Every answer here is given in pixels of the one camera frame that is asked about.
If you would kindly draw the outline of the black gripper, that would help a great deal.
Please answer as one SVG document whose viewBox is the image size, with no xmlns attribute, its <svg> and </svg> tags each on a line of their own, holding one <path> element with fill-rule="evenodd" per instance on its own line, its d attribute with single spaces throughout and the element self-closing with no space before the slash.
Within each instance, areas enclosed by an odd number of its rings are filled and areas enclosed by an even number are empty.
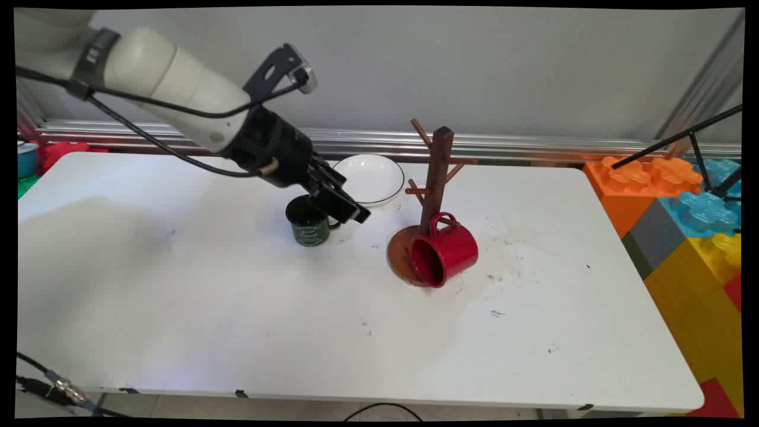
<svg viewBox="0 0 759 427">
<path fill-rule="evenodd" d="M 247 172 L 260 170 L 277 160 L 277 169 L 262 179 L 276 187 L 307 189 L 312 205 L 340 224 L 349 221 L 363 224 L 371 216 L 368 208 L 344 190 L 347 179 L 320 156 L 314 157 L 314 179 L 311 179 L 308 172 L 314 156 L 311 140 L 263 106 L 247 113 L 241 130 L 222 150 L 222 156 Z"/>
</svg>

